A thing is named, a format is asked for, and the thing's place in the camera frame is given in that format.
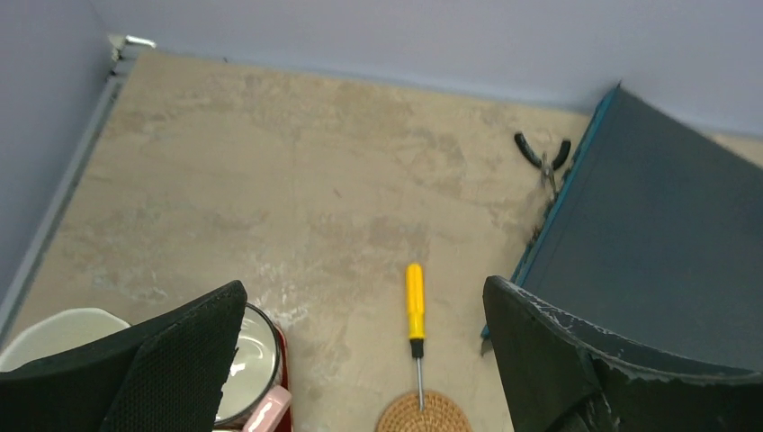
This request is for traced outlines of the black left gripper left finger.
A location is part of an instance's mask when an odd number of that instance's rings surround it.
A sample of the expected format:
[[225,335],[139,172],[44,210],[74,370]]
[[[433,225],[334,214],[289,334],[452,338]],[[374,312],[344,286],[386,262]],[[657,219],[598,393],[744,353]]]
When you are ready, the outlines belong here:
[[240,281],[1,374],[3,431],[211,431],[247,292]]

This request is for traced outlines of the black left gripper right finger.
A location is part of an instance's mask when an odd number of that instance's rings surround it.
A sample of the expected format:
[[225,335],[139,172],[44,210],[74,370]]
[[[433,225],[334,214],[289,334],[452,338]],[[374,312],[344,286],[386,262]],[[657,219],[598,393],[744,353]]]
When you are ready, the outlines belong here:
[[517,431],[759,431],[762,375],[645,346],[493,275],[483,306]]

